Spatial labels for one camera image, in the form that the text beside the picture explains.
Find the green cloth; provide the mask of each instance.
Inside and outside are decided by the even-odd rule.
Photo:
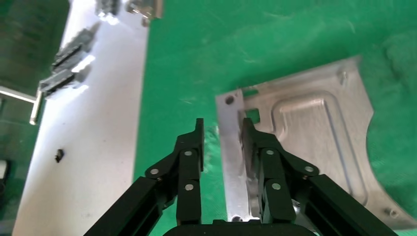
[[[204,118],[202,220],[226,219],[214,97],[363,55],[378,180],[417,216],[415,0],[167,0],[150,27],[135,179]],[[175,206],[152,235],[176,225]]]

